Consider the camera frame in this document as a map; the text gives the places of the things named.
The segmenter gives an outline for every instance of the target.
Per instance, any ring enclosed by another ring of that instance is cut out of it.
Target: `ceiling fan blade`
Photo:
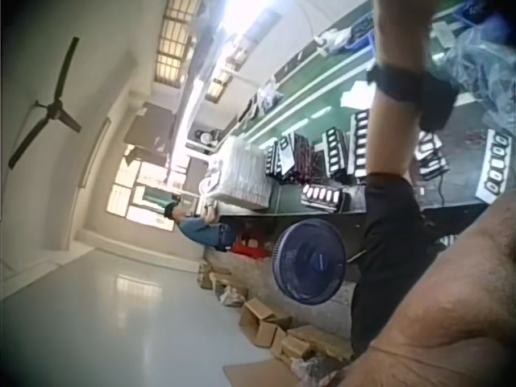
[[[22,157],[23,153],[29,148],[29,146],[32,144],[32,141],[36,138],[36,136],[43,130],[45,126],[47,126],[48,121],[50,119],[48,117],[45,117],[44,119],[41,119],[35,127],[32,128],[32,130],[29,132],[27,137],[25,137],[22,141],[22,143],[18,146],[16,149],[16,152],[13,153],[13,156],[9,159],[9,168],[13,169],[15,165],[18,163],[19,159]]]
[[[59,73],[59,78],[57,79],[56,92],[54,93],[54,101],[57,101],[63,95],[66,76],[68,75],[68,70],[70,68],[70,64],[72,63],[73,54],[75,53],[75,48],[77,47],[78,43],[79,38],[75,36],[72,39],[72,43],[70,44],[68,52],[66,52],[63,65],[61,66],[61,71]]]
[[[59,110],[59,120],[77,133],[81,132],[81,125],[70,114],[66,113],[64,109]]]

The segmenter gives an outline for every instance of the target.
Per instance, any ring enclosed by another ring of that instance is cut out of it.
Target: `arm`
[[[423,73],[428,27],[435,0],[376,0],[377,60],[413,73]],[[377,91],[368,127],[368,173],[392,173],[408,179],[418,140],[419,113],[410,103]]]
[[[218,211],[214,206],[206,207],[206,213],[202,216],[206,221],[206,224],[216,224],[218,221]]]
[[[492,385],[516,340],[516,191],[442,253],[354,364],[346,386]]]

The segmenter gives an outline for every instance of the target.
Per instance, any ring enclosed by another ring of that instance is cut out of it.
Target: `floor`
[[[351,336],[351,300],[355,284],[344,282],[337,294],[318,306],[304,306],[287,298],[278,289],[270,259],[252,260],[230,252],[206,250],[205,256],[214,265],[229,268],[249,288],[250,297],[258,297],[286,310],[294,317],[294,326],[315,325],[322,330],[349,338]]]
[[[2,302],[2,375],[38,387],[227,387],[223,365],[270,358],[238,318],[192,273],[93,251]]]

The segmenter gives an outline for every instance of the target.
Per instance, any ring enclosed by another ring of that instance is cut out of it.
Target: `blue shirt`
[[[235,241],[231,230],[223,228],[221,232],[221,227],[225,227],[221,223],[206,224],[202,218],[185,218],[177,225],[186,238],[211,248],[229,248]]]

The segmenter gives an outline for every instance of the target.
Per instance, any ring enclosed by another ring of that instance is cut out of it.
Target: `baseboard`
[[[91,250],[93,250],[91,246],[73,241],[67,252],[42,251],[40,254],[44,254],[44,261],[25,268],[19,273],[15,272],[11,277],[2,281],[0,285],[0,300],[9,297],[11,294],[39,280],[64,264],[76,260]]]
[[[199,270],[200,262],[139,248],[129,243],[106,238],[90,230],[79,230],[76,234],[76,240],[117,256],[126,257],[130,260],[138,260],[146,264],[154,264],[155,266],[173,268],[190,273],[196,273]]]

